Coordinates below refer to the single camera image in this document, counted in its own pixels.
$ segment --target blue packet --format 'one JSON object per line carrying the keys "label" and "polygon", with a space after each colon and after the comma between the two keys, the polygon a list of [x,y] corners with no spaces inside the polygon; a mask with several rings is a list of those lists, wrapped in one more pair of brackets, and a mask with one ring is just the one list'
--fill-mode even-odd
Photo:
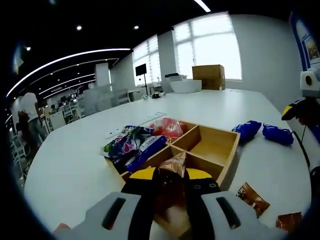
{"label": "blue packet", "polygon": [[134,173],[144,162],[148,160],[153,154],[163,149],[166,145],[167,139],[165,136],[150,136],[139,147],[137,155],[126,162],[124,167],[130,172]]}
{"label": "blue packet", "polygon": [[247,121],[244,124],[239,124],[232,129],[232,132],[240,133],[240,143],[251,140],[259,131],[261,122]]}
{"label": "blue packet", "polygon": [[291,145],[294,143],[292,132],[289,129],[278,128],[268,124],[263,125],[263,136],[273,142],[277,142],[282,145]]}

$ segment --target wooden compartment box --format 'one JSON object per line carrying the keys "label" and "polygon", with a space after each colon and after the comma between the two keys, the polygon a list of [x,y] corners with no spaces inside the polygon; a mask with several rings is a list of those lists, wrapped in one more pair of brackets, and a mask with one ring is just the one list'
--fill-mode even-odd
{"label": "wooden compartment box", "polygon": [[[189,122],[183,123],[187,125],[187,132],[175,141],[167,142],[165,148],[151,156],[137,170],[158,167],[162,162],[186,150],[187,168],[209,173],[221,190],[228,190],[238,166],[236,150],[240,134]],[[120,176],[126,182],[130,175],[131,173],[127,171]],[[168,220],[164,220],[159,215],[155,215],[154,220],[180,239],[188,236],[190,223],[186,209],[173,206],[167,210],[166,214]]]}

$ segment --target window blind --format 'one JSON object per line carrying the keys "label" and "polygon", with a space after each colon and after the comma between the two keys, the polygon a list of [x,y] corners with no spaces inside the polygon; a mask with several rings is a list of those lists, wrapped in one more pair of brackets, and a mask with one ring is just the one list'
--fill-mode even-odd
{"label": "window blind", "polygon": [[[158,37],[155,35],[133,49],[133,72],[136,86],[161,81]],[[146,74],[136,76],[136,67],[146,64]]]}
{"label": "window blind", "polygon": [[225,78],[242,79],[239,47],[227,13],[210,14],[174,27],[179,74],[192,78],[192,66],[224,66]]}

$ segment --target poster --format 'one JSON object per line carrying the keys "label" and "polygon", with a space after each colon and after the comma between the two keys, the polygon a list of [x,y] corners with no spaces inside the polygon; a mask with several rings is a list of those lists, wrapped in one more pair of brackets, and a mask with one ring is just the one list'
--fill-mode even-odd
{"label": "poster", "polygon": [[[315,74],[320,76],[320,45],[316,44],[308,28],[294,13],[290,16],[290,23],[299,48],[302,70],[307,71],[309,68],[313,68]],[[320,125],[308,127],[320,144]]]}

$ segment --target black cable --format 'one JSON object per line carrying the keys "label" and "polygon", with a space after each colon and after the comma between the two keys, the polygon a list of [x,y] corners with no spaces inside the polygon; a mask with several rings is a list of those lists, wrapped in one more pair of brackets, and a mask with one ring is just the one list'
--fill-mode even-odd
{"label": "black cable", "polygon": [[301,143],[304,141],[305,131],[306,131],[307,125],[304,126],[304,130],[302,133]]}
{"label": "black cable", "polygon": [[306,152],[306,149],[305,149],[304,145],[302,144],[302,141],[300,140],[298,134],[297,134],[295,131],[292,131],[292,132],[293,132],[293,134],[295,135],[295,137],[296,137],[296,139],[297,139],[297,141],[298,141],[298,143],[299,143],[299,145],[300,145],[300,148],[301,148],[302,153],[303,153],[303,155],[304,155],[306,164],[307,164],[307,166],[308,166],[308,168],[309,168],[309,167],[310,167],[310,160],[309,160],[308,154],[307,154],[307,152]]}

